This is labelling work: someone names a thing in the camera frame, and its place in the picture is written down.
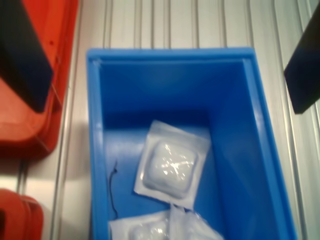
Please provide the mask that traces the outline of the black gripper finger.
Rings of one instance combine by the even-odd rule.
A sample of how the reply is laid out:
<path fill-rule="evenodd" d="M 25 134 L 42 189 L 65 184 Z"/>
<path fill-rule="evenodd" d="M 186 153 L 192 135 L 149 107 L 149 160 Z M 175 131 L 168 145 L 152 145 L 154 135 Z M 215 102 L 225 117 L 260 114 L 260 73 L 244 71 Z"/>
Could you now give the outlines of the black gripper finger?
<path fill-rule="evenodd" d="M 45 109 L 53 69 L 20 0 L 0 2 L 0 76 L 35 112 Z"/>
<path fill-rule="evenodd" d="M 303 114 L 320 99 L 320 8 L 317 7 L 285 70 L 295 114 Z"/>

